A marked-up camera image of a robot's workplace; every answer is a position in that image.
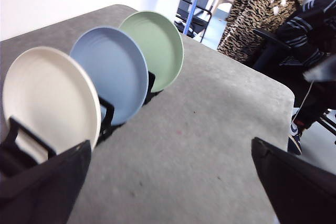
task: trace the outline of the blue pole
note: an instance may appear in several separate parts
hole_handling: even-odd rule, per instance
[[[186,25],[185,25],[185,27],[183,29],[183,34],[187,34],[188,33],[191,21],[193,20],[193,16],[194,16],[194,12],[195,12],[195,9],[196,9],[197,0],[193,0],[192,2],[193,2],[193,4],[192,4],[191,10],[190,10],[190,13],[188,15],[188,19],[187,19]]]

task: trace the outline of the person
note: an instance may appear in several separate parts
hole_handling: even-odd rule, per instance
[[[271,77],[287,85],[295,93],[294,83],[308,91],[310,83],[302,74],[335,53],[336,0],[312,0],[287,18],[276,32],[278,39],[290,45],[292,53],[272,67]],[[327,109],[336,109],[336,82],[314,83],[311,93],[317,97],[312,104],[303,104],[290,127],[288,151],[301,155],[300,137]]]

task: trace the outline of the plate rim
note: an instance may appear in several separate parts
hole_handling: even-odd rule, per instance
[[[133,118],[141,109],[143,103],[145,102],[145,99],[146,99],[146,96],[147,96],[147,92],[148,92],[148,86],[149,86],[149,75],[148,75],[148,66],[147,66],[147,62],[146,62],[146,59],[143,55],[143,52],[141,51],[141,48],[139,47],[139,45],[134,41],[134,39],[132,37],[130,37],[127,33],[125,33],[124,31],[120,30],[119,28],[116,28],[116,27],[112,27],[112,26],[107,26],[107,25],[101,25],[101,26],[96,26],[96,27],[93,27],[87,31],[85,31],[84,33],[82,33],[78,39],[76,40],[76,42],[73,44],[72,48],[71,48],[71,51],[69,53],[69,57],[73,60],[75,60],[71,55],[72,55],[72,52],[75,48],[75,45],[77,44],[77,42],[86,34],[88,34],[89,32],[93,31],[93,30],[97,30],[97,29],[101,29],[101,28],[107,28],[107,29],[111,29],[113,31],[116,31],[118,33],[121,33],[122,35],[124,35],[125,37],[127,37],[127,39],[129,39],[132,43],[134,43],[134,45],[136,46],[136,48],[138,49],[138,51],[140,52],[140,55],[142,57],[142,61],[144,63],[144,67],[145,67],[145,72],[146,72],[146,89],[144,91],[144,94],[143,94],[143,99],[142,99],[142,102],[141,102],[141,105],[138,106],[138,108],[130,115],[127,117],[126,120],[123,120],[123,122],[121,123],[111,123],[111,125],[120,125],[120,124],[123,124],[127,121],[129,121],[131,118]]]
[[[135,15],[138,15],[138,14],[142,14],[142,13],[151,13],[151,14],[156,14],[157,16],[160,16],[161,18],[165,19],[166,21],[168,21],[171,26],[174,28],[174,30],[176,31],[176,34],[178,34],[178,37],[179,37],[179,41],[181,42],[181,48],[182,48],[182,60],[181,60],[181,65],[178,69],[178,72],[176,73],[175,77],[172,79],[172,81],[170,81],[164,88],[162,89],[153,89],[152,88],[152,92],[159,92],[159,91],[162,91],[163,89],[167,88],[168,86],[170,86],[176,79],[177,77],[180,75],[180,72],[182,70],[182,67],[183,67],[183,62],[184,62],[184,44],[183,44],[183,39],[182,39],[182,36],[180,34],[180,32],[178,31],[177,27],[174,25],[173,22],[171,22],[167,17],[165,17],[164,15],[158,13],[158,12],[155,12],[153,10],[141,10],[141,11],[138,11],[138,12],[135,12],[135,13],[132,13],[131,15],[129,15],[128,17],[126,17],[123,22],[119,25],[119,29],[121,30],[121,27],[122,25],[129,19],[131,18],[132,16],[135,16]]]
[[[7,73],[6,73],[5,79],[4,79],[3,92],[2,92],[2,107],[3,107],[3,113],[4,113],[5,122],[6,122],[6,125],[7,125],[8,129],[9,129],[9,126],[10,126],[9,125],[9,117],[10,116],[8,116],[8,114],[7,114],[8,111],[5,108],[6,107],[6,105],[5,105],[6,102],[5,102],[5,99],[4,99],[5,98],[5,93],[6,93],[6,92],[4,92],[5,91],[5,86],[6,86],[6,82],[8,81],[7,75],[9,73],[9,71],[12,69],[13,65],[15,64],[15,62],[17,62],[26,53],[28,53],[30,51],[35,51],[35,50],[41,50],[41,49],[42,50],[49,50],[49,51],[55,52],[59,56],[63,57],[65,60],[69,61],[69,63],[72,64],[75,67],[75,69],[82,75],[82,77],[84,78],[86,84],[88,85],[88,88],[89,88],[89,91],[90,91],[90,94],[91,94],[90,97],[93,99],[94,107],[96,108],[95,111],[96,111],[96,117],[97,117],[96,133],[95,133],[94,139],[92,140],[92,144],[90,144],[91,145],[91,151],[93,151],[93,149],[95,148],[95,146],[97,144],[97,141],[98,141],[99,132],[100,132],[100,125],[101,125],[100,103],[99,103],[96,87],[93,84],[93,82],[91,81],[91,78],[89,77],[89,75],[86,73],[86,71],[82,68],[82,66],[79,63],[77,63],[74,59],[72,59],[65,52],[63,52],[63,51],[61,51],[59,49],[53,48],[53,47],[38,46],[38,47],[29,48],[29,49],[25,50],[24,52],[22,52],[18,57],[16,57],[16,59],[10,65],[10,67],[9,67]]]

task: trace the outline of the blue plate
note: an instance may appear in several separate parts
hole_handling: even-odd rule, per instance
[[[100,97],[114,106],[112,125],[131,119],[141,108],[148,89],[148,69],[137,44],[112,27],[84,33],[70,56],[88,73]]]

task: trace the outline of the plate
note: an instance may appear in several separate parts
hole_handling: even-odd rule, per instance
[[[184,57],[178,29],[169,19],[151,11],[129,16],[119,27],[139,45],[148,70],[155,74],[152,92],[169,86],[179,75]]]
[[[56,153],[90,140],[93,149],[100,130],[100,104],[89,76],[65,53],[36,47],[22,53],[11,65],[3,88],[7,124],[14,117],[39,136]],[[47,153],[24,132],[17,145],[37,162]]]
[[[98,95],[114,106],[112,125],[131,119],[148,89],[148,69],[136,43],[112,27],[96,27],[74,44],[70,56],[88,73]]]

